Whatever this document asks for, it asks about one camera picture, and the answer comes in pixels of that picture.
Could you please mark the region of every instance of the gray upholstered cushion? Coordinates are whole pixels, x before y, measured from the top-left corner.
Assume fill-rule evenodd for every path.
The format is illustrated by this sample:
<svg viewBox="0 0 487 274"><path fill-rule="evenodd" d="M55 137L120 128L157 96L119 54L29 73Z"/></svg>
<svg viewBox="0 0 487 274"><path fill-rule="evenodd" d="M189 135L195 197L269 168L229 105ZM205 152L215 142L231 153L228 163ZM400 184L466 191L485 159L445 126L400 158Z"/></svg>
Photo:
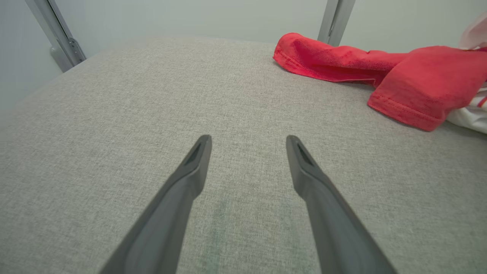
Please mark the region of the gray upholstered cushion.
<svg viewBox="0 0 487 274"><path fill-rule="evenodd" d="M2 118L0 272L94 273L198 136L213 136L179 273L317 273L297 135L400 273L487 271L487 136L427 133L369 88L291 74L274 45L159 39L100 53Z"/></svg>

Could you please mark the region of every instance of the white cloth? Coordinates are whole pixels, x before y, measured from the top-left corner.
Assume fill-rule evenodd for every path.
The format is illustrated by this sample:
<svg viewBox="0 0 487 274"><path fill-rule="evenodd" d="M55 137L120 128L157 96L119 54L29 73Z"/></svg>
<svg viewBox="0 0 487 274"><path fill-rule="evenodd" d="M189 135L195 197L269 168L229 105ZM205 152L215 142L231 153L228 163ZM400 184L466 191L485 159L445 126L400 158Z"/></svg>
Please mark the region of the white cloth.
<svg viewBox="0 0 487 274"><path fill-rule="evenodd" d="M447 117L455 125L487 134L487 82L467 107L456 109Z"/></svg>
<svg viewBox="0 0 487 274"><path fill-rule="evenodd" d="M469 50L487 46L487 12L481 14L463 32L459 47ZM447 120L455 125L487 134L487 82L467 107L453 110Z"/></svg>

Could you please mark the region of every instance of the red towel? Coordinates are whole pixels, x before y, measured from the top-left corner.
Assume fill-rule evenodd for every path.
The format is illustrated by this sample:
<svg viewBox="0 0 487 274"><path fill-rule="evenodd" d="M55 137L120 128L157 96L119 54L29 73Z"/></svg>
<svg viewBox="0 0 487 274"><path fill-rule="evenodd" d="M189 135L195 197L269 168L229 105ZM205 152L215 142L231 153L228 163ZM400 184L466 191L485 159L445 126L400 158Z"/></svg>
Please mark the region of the red towel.
<svg viewBox="0 0 487 274"><path fill-rule="evenodd" d="M370 84L376 87L370 107L426 131L444 122L451 110L467 106L487 79L487 48L365 52L289 33L279 40L274 59L299 75Z"/></svg>

